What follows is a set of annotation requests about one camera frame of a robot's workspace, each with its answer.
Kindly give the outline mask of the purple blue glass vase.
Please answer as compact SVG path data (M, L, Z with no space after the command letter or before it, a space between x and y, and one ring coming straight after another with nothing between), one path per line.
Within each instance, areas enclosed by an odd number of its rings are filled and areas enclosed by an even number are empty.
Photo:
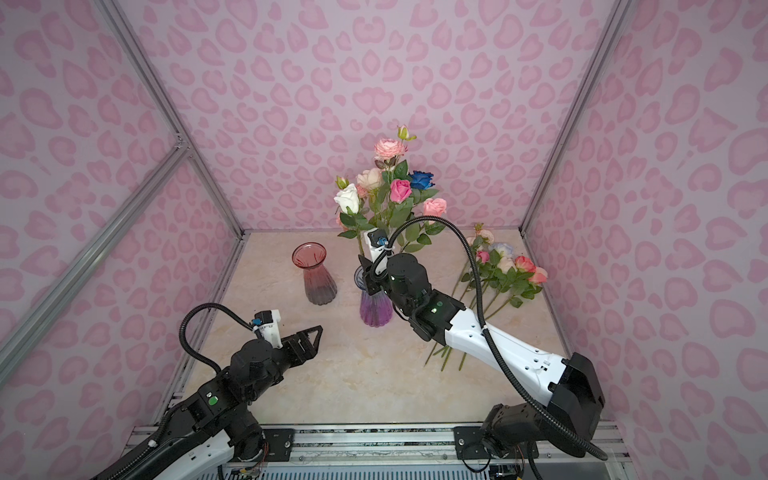
M378 291L375 294L368 292L362 266L356 269L354 281L361 290L359 315L363 323L373 328L387 325L394 313L389 297L384 291Z

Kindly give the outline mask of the pink rose spray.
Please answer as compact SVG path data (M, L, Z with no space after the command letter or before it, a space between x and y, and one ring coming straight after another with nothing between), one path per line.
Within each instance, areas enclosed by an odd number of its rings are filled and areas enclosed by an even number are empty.
M367 216L373 223L374 229L383 229L386 233L391 233L401 226L396 228L389 226L390 186L397 179L409 181L409 175L413 171L419 171L411 169L405 159L408 144L415 139L416 136L411 134L409 129L403 125L398 128L394 138L382 138L374 144L374 166L372 168L376 167L382 171L384 183L371 192L368 197L363 198L368 210ZM418 216L443 216L447 210L447 201L440 198L438 193L439 190L435 184L427 190L412 190L410 196L412 209L406 221Z

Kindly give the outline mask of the magenta rose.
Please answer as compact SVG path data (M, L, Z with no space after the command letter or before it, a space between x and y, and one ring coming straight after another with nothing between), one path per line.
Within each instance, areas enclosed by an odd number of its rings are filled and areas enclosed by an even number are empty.
M390 186L389 195L389 226L396 228L402 225L412 209L412 187L408 180L394 180Z

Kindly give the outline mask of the blue rose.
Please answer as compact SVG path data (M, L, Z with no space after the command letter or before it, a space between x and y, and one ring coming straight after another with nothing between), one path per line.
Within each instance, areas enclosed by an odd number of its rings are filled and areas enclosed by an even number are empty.
M424 171L413 171L409 175L409 182L412 190L427 190L434 186L434 174Z

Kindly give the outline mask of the cream white rose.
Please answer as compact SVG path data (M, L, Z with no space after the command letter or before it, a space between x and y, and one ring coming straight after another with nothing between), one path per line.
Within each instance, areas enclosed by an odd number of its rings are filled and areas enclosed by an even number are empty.
M369 194L384 183L382 171L379 168L364 170L356 177L356 189L360 198L366 198Z

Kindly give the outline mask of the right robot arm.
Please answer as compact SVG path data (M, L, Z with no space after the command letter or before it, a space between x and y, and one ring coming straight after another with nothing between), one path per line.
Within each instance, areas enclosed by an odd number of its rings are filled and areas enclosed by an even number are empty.
M480 442L491 456L505 458L527 443L547 441L572 457L607 460L593 442L605 399L588 358L564 358L480 322L460 300L433 288L425 267L411 254L381 263L365 256L358 260L357 283L371 294L385 294L422 340L497 369L522 398L518 405L495 405L483 421Z

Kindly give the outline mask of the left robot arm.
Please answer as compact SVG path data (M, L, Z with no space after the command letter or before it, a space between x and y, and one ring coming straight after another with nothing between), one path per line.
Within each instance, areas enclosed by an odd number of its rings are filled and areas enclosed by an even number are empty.
M271 446L250 405L279 384L291 368L315 358L321 326L299 331L275 347L265 338L246 342L230 365L172 407L157 429L97 479L194 479L235 460L265 461Z

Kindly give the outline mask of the red glass vase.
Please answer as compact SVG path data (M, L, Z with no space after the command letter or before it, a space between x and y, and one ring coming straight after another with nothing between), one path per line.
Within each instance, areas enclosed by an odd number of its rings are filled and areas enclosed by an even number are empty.
M293 264L302 271L305 295L313 305L331 303L337 295L335 280L324 262L327 250L318 242L305 242L292 253Z

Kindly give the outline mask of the pile of pink flowers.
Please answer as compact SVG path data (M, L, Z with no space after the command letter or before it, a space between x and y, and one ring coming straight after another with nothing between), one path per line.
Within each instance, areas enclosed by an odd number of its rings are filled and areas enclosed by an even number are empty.
M548 280L546 271L531 258L516 252L509 243L497 241L493 232L482 223L472 227L467 238L478 268L475 279L466 261L450 290L450 296L477 310L477 298L482 298L482 315L486 320L505 307L521 307L535 299Z

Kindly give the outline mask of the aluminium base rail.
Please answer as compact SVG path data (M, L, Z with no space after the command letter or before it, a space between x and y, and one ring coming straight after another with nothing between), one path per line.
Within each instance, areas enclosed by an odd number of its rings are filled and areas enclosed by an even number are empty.
M268 448L253 460L233 457L225 437L185 453L162 479L636 479L628 448L612 422L593 439L608 458L572 457L546 441L498 458L477 423L273 424Z

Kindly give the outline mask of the left diagonal aluminium frame bar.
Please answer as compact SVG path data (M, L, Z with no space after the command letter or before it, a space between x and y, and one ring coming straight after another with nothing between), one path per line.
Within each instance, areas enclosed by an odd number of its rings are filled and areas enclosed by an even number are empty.
M80 293L95 271L133 227L187 157L182 141L163 159L51 284L1 345L1 384L6 385L52 328L62 311Z

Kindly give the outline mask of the right corner aluminium post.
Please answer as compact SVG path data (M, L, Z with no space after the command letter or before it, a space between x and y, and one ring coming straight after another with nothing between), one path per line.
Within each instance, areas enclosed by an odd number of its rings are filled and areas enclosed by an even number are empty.
M534 189L531 203L528 206L519 231L523 239L532 232L533 222L537 212L544 202L549 185L552 182L556 169L572 136L576 133L581 117L587 110L590 98L592 97L601 76L611 55L615 51L619 40L631 21L637 8L637 1L620 0L614 1L610 14L607 17L604 28L597 39L595 50L586 63L583 74L577 84L573 99L570 101L569 108L555 138L555 143L550 150L547 161L544 165L542 175Z

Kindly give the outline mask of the corner aluminium post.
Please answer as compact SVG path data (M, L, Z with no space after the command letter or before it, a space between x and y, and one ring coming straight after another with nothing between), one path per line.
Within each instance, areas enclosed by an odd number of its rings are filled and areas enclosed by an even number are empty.
M532 232L533 222L537 212L544 202L549 185L552 182L556 169L572 136L576 133L581 117L587 110L590 98L592 97L601 76L611 55L615 51L619 40L631 21L637 8L637 1L620 0L614 1L610 14L607 17L604 28L597 39L595 50L586 63L583 74L577 84L573 99L570 101L569 108L555 138L555 143L550 150L547 161L544 165L542 175L534 189L531 203L528 206L519 231L523 239Z
M121 5L118 1L113 0L94 1L94 5L98 8L106 25L114 34L117 43L133 66L147 94L176 137L177 143L187 152L192 168L200 178L226 224L238 239L243 239L246 235L245 229L237 219L223 190L216 182L211 169L195 145L189 129L181 118L179 110L176 108L171 95L149 60L145 49L141 45L138 34L128 21Z

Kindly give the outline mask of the left corner aluminium post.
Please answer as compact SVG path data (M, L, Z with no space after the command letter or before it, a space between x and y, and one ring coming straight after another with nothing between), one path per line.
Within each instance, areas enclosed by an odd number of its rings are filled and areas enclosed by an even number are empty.
M141 45L138 34L128 21L121 5L118 1L113 0L94 1L94 5L98 8L106 25L114 34L117 43L133 66L147 94L176 137L177 143L187 152L192 168L200 178L226 224L238 239L243 239L246 235L245 229L237 219L223 190L216 182L211 169L195 145L189 129L181 118L179 110L176 108L171 95L149 60L145 49Z

